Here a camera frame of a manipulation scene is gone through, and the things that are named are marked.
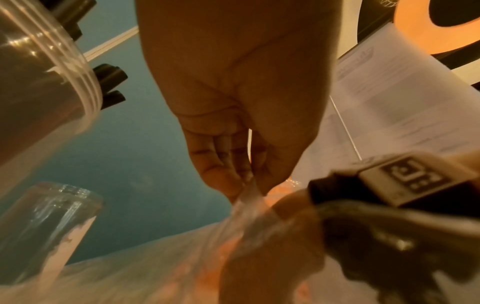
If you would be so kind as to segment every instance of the clear plastic cup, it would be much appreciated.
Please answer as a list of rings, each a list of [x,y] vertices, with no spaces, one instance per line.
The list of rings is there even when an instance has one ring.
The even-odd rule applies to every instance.
[[[0,0],[0,197],[102,105],[71,37],[37,0]]]

